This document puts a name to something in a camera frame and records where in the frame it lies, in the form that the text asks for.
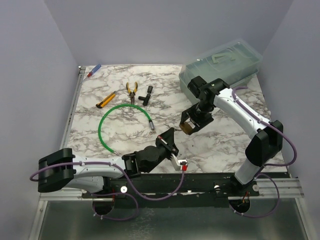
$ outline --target marble surface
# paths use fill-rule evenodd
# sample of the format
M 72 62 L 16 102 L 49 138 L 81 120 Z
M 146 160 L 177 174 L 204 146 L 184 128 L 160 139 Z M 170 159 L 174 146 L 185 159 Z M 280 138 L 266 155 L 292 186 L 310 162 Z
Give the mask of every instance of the marble surface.
M 143 107 L 152 118 L 155 132 L 149 127 L 146 116 L 137 109 L 119 108 L 105 119 L 102 138 L 121 155 L 155 144 L 156 136 L 170 127 L 179 128 L 181 112 L 192 104 L 181 92 L 178 74 L 180 65 L 120 65 L 102 66 L 85 81 L 75 110 L 68 147 L 77 155 L 90 158 L 108 158 L 112 155 L 98 138 L 98 126 L 103 115 L 112 107 L 130 103 L 126 83 L 131 88 L 138 82 L 135 104 Z M 148 106 L 138 96 L 146 96 L 149 85 L 153 91 Z M 102 109 L 96 104 L 111 92 L 116 97 Z M 259 114 L 270 118 L 257 77 L 252 78 L 248 89 L 239 90 L 238 96 Z M 235 172 L 245 160 L 245 149 L 250 139 L 238 124 L 220 109 L 213 111 L 214 121 L 191 136 L 182 131 L 174 133 L 179 149 L 178 159 L 187 159 L 187 173 Z M 279 153 L 270 163 L 283 163 Z M 267 167 L 266 172 L 285 172 L 285 167 Z M 169 160 L 164 160 L 152 173 L 176 173 Z

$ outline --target transparent plastic container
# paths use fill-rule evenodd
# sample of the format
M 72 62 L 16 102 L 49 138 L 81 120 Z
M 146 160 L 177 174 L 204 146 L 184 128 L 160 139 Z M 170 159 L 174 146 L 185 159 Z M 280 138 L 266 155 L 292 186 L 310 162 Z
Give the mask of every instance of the transparent plastic container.
M 259 70 L 262 55 L 242 39 L 228 42 L 203 53 L 184 65 L 179 74 L 180 88 L 192 104 L 199 100 L 188 89 L 190 81 L 201 76 L 207 83 L 222 79 L 231 87 L 246 85 Z

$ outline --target blue screwdriver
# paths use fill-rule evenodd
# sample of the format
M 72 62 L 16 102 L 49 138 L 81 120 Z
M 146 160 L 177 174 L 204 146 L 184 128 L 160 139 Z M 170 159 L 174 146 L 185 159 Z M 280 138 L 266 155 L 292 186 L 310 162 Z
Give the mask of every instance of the blue screwdriver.
M 88 78 L 90 78 L 96 71 L 98 71 L 101 68 L 101 64 L 99 63 L 97 66 L 95 66 L 89 73 L 87 76 L 85 76 L 85 78 L 82 80 L 82 84 L 84 83 L 84 81 L 88 80 Z

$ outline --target metal floor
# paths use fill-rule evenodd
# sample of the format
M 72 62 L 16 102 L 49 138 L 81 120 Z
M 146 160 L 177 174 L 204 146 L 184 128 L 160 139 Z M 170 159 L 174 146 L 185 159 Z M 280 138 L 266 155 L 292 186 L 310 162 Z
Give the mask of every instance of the metal floor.
M 275 199 L 251 200 L 250 214 L 268 212 Z M 117 209 L 124 217 L 130 209 Z M 282 199 L 271 216 L 250 219 L 229 208 L 145 208 L 138 218 L 114 222 L 93 217 L 90 201 L 48 203 L 41 240 L 307 240 L 295 199 Z

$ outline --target bolt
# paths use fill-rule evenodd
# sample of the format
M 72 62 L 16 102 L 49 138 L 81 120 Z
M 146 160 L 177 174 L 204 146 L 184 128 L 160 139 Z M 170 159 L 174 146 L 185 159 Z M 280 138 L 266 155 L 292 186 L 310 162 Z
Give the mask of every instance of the bolt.
M 259 191 L 259 186 L 257 184 L 252 186 L 253 191 L 258 192 Z

